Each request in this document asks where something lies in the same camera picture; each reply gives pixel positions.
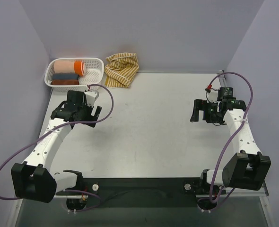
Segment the yellow white striped towel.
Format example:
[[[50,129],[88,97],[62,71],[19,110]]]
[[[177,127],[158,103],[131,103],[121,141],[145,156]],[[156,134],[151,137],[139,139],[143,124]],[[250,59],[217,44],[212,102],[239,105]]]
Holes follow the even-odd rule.
[[[117,53],[106,58],[104,72],[105,86],[109,88],[129,88],[139,70],[136,53]]]

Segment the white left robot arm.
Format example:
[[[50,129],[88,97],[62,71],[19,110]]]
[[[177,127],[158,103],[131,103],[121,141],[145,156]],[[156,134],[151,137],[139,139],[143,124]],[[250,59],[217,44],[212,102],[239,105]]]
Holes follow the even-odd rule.
[[[75,170],[50,173],[52,161],[65,137],[71,132],[71,122],[95,127],[100,106],[92,114],[99,93],[96,91],[68,91],[67,99],[52,111],[44,138],[37,143],[23,163],[15,163],[11,169],[15,195],[22,199],[49,203],[56,193],[68,189],[74,195],[85,189],[83,175]]]

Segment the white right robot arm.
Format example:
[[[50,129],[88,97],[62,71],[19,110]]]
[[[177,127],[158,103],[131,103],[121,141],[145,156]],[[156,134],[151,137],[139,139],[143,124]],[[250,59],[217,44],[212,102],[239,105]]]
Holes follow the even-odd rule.
[[[207,194],[215,186],[258,191],[263,185],[271,165],[268,156],[264,156],[258,148],[250,125],[245,115],[247,109],[243,100],[233,96],[233,88],[220,87],[211,94],[216,98],[194,100],[191,122],[199,120],[199,112],[203,111],[203,120],[216,126],[226,125],[233,145],[233,156],[223,169],[204,170],[198,181],[200,192]]]

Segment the brown rolled towel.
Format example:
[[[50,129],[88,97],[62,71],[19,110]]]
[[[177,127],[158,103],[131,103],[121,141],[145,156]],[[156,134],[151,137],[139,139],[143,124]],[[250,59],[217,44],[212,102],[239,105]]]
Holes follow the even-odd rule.
[[[76,86],[79,85],[77,79],[55,79],[51,82],[54,86]]]

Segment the blue grey rolled towel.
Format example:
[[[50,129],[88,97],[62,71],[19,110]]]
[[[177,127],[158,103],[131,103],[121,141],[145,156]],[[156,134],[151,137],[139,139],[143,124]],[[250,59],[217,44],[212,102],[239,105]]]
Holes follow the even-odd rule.
[[[79,75],[75,73],[54,73],[52,80],[78,80]]]

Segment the peach orange rolled towel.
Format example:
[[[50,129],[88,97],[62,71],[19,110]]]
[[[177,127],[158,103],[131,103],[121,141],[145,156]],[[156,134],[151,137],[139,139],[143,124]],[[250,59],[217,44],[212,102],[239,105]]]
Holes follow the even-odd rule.
[[[83,61],[56,60],[53,64],[55,73],[75,73],[85,76],[86,66]]]

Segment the white perforated plastic basket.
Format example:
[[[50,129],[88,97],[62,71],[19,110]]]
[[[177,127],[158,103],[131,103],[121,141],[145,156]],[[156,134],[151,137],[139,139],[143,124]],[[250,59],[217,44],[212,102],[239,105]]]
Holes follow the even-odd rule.
[[[55,73],[54,64],[58,61],[64,63],[83,63],[85,66],[85,75],[78,78],[78,85],[52,85],[52,77]],[[58,92],[67,92],[68,90],[86,91],[87,86],[91,84],[101,84],[104,74],[104,63],[99,58],[58,58],[49,63],[44,82],[47,86]]]

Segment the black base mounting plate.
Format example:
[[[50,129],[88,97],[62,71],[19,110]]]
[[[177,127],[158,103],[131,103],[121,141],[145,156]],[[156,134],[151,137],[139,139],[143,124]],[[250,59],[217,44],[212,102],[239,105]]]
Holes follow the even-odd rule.
[[[209,184],[199,177],[174,178],[85,178],[83,185],[66,197],[67,207],[76,210],[98,208],[190,208],[206,204]]]

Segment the aluminium right side rail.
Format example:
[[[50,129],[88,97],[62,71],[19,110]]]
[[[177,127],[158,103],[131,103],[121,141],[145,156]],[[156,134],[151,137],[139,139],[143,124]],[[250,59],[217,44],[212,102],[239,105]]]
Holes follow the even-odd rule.
[[[219,83],[220,83],[220,86],[221,87],[226,87],[227,86],[227,83],[226,83],[226,77],[225,77],[225,74],[224,74],[224,70],[220,70],[219,72],[218,72],[218,74],[220,74],[220,76],[219,76]]]

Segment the aluminium rail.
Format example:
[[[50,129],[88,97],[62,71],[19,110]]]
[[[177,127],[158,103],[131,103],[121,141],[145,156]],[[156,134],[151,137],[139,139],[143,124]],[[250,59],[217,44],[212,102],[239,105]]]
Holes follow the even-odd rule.
[[[245,189],[235,189],[230,197],[266,197],[269,196],[267,187],[261,187],[258,191],[245,190]],[[81,195],[55,195],[54,198],[81,198]]]
[[[220,86],[221,87],[226,87],[227,86],[227,83],[226,83],[226,77],[225,77],[225,74],[224,74],[224,70],[220,70],[219,72],[218,72],[218,74],[220,74],[220,76],[219,76],[219,83],[220,83]]]

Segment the aluminium front rail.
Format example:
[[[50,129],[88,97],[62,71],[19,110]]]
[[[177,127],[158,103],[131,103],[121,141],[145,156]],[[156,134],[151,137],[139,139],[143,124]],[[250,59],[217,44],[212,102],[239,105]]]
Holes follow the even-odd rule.
[[[269,196],[267,187],[261,187],[258,191],[245,190],[245,189],[235,189],[230,197],[266,197]],[[81,198],[81,195],[55,195],[54,198]]]

